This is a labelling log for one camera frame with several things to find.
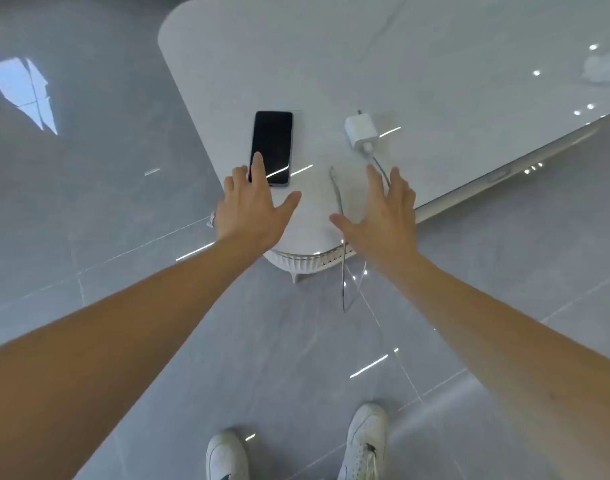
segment shoe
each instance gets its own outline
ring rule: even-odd
[[[249,464],[243,443],[231,431],[221,431],[207,445],[207,480],[249,480]]]
[[[383,408],[367,403],[358,409],[349,425],[338,480],[377,480],[384,475],[388,429]]]

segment hand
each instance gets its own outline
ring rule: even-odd
[[[225,178],[225,197],[216,208],[218,239],[237,237],[260,253],[279,241],[294,209],[301,200],[300,192],[292,192],[282,205],[274,207],[265,176],[263,156],[256,152],[252,162],[252,183],[247,181],[247,167],[236,167]]]
[[[341,229],[352,247],[390,280],[406,271],[418,256],[416,249],[416,194],[397,167],[391,169],[386,196],[381,174],[367,165],[369,197],[365,217],[353,224],[341,214],[329,219]]]

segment glossy floor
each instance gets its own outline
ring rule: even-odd
[[[0,344],[213,241],[221,186],[156,44],[181,1],[0,1]],[[418,233],[449,272],[610,356],[610,129]],[[332,478],[364,401],[390,413],[390,478],[556,478],[367,272],[342,314],[338,268],[293,285],[258,261],[78,478],[202,478],[230,427],[255,434],[253,478]]]

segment tabletop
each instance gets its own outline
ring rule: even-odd
[[[375,153],[417,206],[610,112],[610,0],[191,0],[158,43],[223,181],[247,164],[254,114],[293,111],[287,188],[303,198],[276,249],[336,247],[334,166],[348,217],[366,201],[366,160],[343,125],[369,112]]]

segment smartphone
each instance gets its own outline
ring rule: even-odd
[[[293,124],[294,115],[287,111],[259,111],[254,119],[249,167],[254,153],[260,152],[267,181],[275,187],[285,187],[290,183]]]

